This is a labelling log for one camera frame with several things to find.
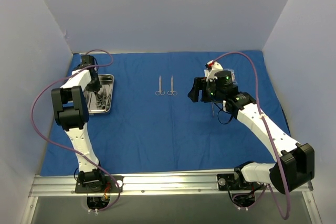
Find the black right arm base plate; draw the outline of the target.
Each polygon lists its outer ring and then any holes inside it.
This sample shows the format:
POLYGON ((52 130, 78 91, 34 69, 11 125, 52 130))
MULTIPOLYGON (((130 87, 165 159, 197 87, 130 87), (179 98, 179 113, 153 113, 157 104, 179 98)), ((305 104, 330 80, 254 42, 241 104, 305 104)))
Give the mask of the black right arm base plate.
POLYGON ((235 172, 217 174, 216 177, 220 191, 252 191, 265 188, 263 184, 257 182, 246 182, 235 172))

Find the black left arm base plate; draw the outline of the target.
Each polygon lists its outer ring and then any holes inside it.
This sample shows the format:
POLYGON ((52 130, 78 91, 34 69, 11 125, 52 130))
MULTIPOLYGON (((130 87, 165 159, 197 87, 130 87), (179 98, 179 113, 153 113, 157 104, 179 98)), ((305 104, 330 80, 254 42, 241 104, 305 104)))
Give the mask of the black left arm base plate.
POLYGON ((77 194, 93 194, 93 193, 118 193, 122 192, 122 183, 123 183, 123 176, 114 176, 116 179, 117 184, 114 180, 110 177, 105 175, 104 178, 101 179, 94 179, 91 181, 86 181, 84 178, 78 178, 75 186, 75 193, 77 194))

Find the steel surgical scissors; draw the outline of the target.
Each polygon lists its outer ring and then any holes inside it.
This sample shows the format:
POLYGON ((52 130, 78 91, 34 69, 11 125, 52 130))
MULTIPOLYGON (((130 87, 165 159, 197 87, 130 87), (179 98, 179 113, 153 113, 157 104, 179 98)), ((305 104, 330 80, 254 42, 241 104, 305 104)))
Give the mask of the steel surgical scissors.
POLYGON ((174 78, 173 78, 173 76, 171 76, 171 88, 167 92, 167 94, 168 95, 172 95, 172 96, 176 96, 177 95, 177 91, 174 90, 174 78))
POLYGON ((165 91, 162 89, 162 78, 161 78, 161 75, 159 75, 158 90, 155 92, 155 95, 157 95, 157 96, 165 95, 165 91))

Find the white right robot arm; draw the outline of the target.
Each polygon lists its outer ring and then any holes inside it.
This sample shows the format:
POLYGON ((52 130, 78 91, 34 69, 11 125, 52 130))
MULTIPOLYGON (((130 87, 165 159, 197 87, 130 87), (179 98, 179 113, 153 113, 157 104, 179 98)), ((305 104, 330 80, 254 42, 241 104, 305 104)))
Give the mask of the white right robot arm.
POLYGON ((256 99, 241 92, 229 70, 217 70, 207 77, 196 77, 188 93, 192 102, 222 104, 222 111, 230 114, 264 144, 274 163, 246 162, 236 168, 233 182, 244 189, 251 183, 272 184, 280 193, 291 192, 314 179, 313 147, 300 144, 258 107, 256 99))

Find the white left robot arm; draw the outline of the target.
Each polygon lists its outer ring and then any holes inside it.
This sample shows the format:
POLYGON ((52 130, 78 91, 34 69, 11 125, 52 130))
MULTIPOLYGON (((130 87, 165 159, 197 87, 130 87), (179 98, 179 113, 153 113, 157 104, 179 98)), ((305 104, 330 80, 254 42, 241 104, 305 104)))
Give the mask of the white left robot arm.
POLYGON ((95 156, 88 134, 89 110, 84 91, 98 94, 101 89, 96 59, 91 55, 81 57, 70 78, 60 88, 52 89, 51 99, 56 123, 62 127, 71 140, 78 160, 78 179, 94 192, 105 188, 106 179, 97 168, 100 164, 95 156))

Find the metal surgical instrument tray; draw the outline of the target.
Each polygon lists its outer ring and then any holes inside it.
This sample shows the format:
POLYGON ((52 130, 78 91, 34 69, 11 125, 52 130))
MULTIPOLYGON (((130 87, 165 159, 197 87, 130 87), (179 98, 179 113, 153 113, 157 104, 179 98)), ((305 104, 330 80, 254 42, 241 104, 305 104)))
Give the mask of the metal surgical instrument tray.
POLYGON ((114 86, 114 76, 112 74, 99 74, 101 88, 97 94, 84 90, 84 96, 89 111, 89 115, 109 114, 112 107, 112 94, 114 86))

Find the long steel forceps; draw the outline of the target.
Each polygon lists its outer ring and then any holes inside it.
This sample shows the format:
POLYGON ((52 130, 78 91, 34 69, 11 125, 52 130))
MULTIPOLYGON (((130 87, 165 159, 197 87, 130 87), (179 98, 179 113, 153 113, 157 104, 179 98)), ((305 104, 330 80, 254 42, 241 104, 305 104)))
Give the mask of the long steel forceps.
POLYGON ((215 116, 215 111, 214 111, 214 103, 213 102, 211 103, 211 107, 212 107, 212 117, 214 117, 215 116))

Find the suture packets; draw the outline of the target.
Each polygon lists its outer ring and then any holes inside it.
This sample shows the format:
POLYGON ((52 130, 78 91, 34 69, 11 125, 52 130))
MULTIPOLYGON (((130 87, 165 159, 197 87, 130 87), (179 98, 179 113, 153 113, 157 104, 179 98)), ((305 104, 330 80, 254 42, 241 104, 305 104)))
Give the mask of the suture packets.
POLYGON ((232 76, 232 82, 236 82, 236 78, 235 78, 235 72, 233 69, 226 69, 227 71, 231 72, 231 76, 232 76))

